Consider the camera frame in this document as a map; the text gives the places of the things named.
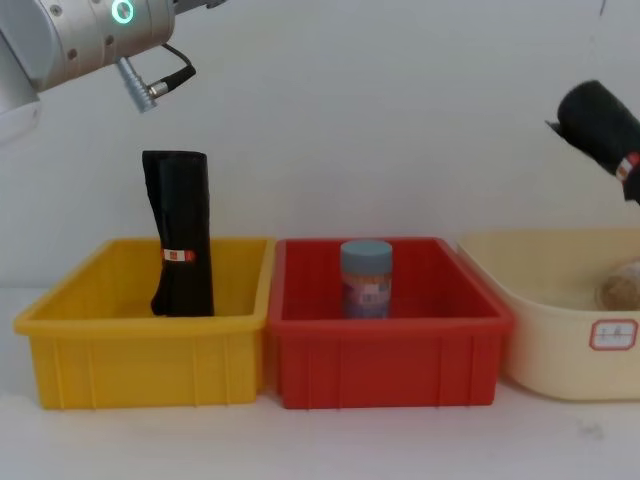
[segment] black cable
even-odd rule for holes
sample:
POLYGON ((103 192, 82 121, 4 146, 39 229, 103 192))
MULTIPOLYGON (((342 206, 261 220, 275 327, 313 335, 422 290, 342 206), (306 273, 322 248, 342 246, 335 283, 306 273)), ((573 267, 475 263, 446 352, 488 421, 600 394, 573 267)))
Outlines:
POLYGON ((185 83, 187 80, 194 77, 196 75, 196 69, 191 64, 191 60, 189 60, 189 57, 187 57, 184 53, 182 53, 177 48, 172 47, 168 43, 163 44, 162 47, 165 50, 168 50, 169 52, 173 53, 176 57, 180 58, 184 63, 187 64, 187 66, 184 67, 182 70, 172 75, 169 75, 167 77, 164 77, 159 81, 159 83, 160 82, 166 83, 167 89, 168 89, 167 91, 172 92, 173 90, 178 88, 180 85, 185 83))
POLYGON ((168 43, 162 44, 162 48, 164 48, 165 50, 168 50, 169 52, 173 53, 176 57, 180 58, 187 65, 191 65, 191 60, 189 60, 189 57, 187 57, 184 53, 182 53, 177 48, 172 47, 168 43))

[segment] green indicator light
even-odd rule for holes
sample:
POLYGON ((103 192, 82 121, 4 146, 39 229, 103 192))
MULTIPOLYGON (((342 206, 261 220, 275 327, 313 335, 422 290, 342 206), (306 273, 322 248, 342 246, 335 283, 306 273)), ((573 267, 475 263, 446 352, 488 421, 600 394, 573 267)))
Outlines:
POLYGON ((113 19, 122 25, 131 22, 134 13, 135 9, 133 8, 131 0, 115 0, 113 5, 111 5, 111 15, 113 19))

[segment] table surface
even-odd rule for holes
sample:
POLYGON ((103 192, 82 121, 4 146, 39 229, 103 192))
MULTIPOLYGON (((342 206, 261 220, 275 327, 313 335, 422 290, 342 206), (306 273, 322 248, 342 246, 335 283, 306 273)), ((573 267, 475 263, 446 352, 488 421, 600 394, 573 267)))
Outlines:
POLYGON ((640 474, 640 405, 499 385, 492 407, 45 412, 12 320, 42 290, 0 289, 0 471, 11 480, 603 480, 640 474))

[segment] blue lid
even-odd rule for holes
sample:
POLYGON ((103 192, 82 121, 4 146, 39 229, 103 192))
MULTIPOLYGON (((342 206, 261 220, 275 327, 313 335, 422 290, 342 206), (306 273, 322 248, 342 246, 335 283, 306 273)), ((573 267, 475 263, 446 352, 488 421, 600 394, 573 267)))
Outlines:
POLYGON ((381 240, 354 240, 340 247, 342 271, 352 275, 386 275, 393 269, 393 248, 381 240))

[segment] black cylindrical object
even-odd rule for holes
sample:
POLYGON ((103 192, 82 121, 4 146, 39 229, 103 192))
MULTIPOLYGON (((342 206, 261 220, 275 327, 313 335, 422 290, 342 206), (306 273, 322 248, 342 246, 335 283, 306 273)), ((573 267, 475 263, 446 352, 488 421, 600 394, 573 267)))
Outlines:
POLYGON ((145 151, 142 163, 163 259, 151 309, 170 317, 213 316, 207 156, 145 151))
POLYGON ((592 80, 571 90, 558 108, 558 135, 593 158, 624 185, 626 200, 640 203, 637 177, 640 163, 640 122, 600 82, 592 80))

